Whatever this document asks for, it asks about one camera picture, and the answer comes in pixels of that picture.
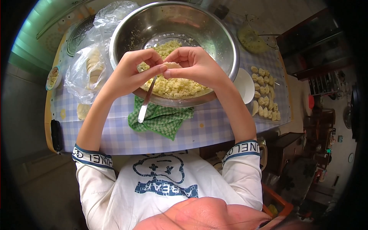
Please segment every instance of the white shirt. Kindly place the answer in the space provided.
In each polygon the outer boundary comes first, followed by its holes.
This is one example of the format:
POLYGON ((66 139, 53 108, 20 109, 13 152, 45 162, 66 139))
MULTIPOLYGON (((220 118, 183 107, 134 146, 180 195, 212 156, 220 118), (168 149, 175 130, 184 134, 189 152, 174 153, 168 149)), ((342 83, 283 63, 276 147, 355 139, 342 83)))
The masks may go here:
POLYGON ((216 197, 262 210, 259 145, 253 140, 228 151, 222 175, 188 151, 134 155, 117 179, 109 155, 75 145, 72 157, 91 230, 133 229, 141 220, 191 197, 216 197))

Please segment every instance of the metal colander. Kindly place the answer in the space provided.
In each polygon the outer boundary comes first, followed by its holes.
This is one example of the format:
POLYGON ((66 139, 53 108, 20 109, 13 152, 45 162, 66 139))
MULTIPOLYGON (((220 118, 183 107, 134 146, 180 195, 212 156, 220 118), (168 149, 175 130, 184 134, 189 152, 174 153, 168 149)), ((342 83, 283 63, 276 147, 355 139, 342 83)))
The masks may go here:
POLYGON ((69 56, 74 56, 77 46, 86 37, 86 32, 93 27, 93 21, 95 20, 95 14, 83 20, 71 33, 67 41, 67 53, 69 56))

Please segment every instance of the forearm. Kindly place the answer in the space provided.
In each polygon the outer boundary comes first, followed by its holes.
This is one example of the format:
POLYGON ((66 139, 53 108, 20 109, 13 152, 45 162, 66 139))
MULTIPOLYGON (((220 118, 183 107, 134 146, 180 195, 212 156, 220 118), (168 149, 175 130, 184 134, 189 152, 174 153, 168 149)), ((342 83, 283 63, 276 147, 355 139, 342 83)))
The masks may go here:
POLYGON ((77 145, 85 150, 99 151, 103 126, 114 99, 102 89, 96 97, 78 133, 77 145))
POLYGON ((235 143, 257 140, 253 118, 235 85, 230 80, 226 81, 219 89, 215 89, 215 93, 230 121, 235 143))

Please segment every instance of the sleeve cuff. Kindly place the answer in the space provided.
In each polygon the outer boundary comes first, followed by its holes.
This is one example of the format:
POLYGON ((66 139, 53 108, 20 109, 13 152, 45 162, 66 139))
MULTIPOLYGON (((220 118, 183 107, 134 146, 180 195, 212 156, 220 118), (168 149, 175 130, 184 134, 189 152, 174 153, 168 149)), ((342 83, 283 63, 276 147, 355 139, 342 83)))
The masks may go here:
POLYGON ((232 147, 222 159, 222 166, 225 162, 231 158, 245 155, 257 155, 260 156, 259 144, 255 140, 241 141, 232 147))
POLYGON ((88 151, 75 145, 72 153, 74 161, 89 164, 100 168, 114 169, 113 160, 110 155, 97 151, 88 151))

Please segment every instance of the plastic bag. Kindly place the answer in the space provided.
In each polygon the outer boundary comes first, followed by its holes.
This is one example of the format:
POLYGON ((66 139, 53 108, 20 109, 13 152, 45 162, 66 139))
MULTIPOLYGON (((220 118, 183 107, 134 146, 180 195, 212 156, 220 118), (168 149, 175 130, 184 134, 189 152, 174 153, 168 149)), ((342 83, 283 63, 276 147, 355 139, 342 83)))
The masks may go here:
POLYGON ((64 86, 78 103, 92 104, 113 72, 109 59, 112 34, 121 20, 138 8, 134 2, 116 1, 96 14, 94 26, 78 45, 65 75, 64 86))

